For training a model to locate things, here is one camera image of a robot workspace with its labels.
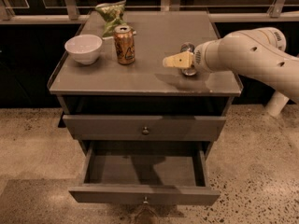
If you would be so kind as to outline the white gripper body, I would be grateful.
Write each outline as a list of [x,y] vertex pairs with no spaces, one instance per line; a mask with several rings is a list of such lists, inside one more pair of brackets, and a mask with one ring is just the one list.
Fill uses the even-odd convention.
[[193,65],[197,71],[214,73],[223,70],[218,53],[219,44],[219,40],[208,41],[195,48]]

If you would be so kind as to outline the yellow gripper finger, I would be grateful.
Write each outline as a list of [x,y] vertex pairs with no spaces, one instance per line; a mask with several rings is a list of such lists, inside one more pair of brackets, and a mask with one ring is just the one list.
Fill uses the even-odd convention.
[[193,54],[189,51],[184,51],[176,55],[165,57],[163,59],[163,66],[187,69],[192,66],[192,62]]

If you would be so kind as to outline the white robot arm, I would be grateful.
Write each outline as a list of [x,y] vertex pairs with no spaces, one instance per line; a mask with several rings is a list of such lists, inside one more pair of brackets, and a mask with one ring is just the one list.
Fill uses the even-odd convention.
[[275,90],[265,107],[275,117],[290,100],[299,102],[299,58],[285,49],[286,38],[277,28],[241,30],[168,56],[163,66],[209,73],[232,71],[258,80]]

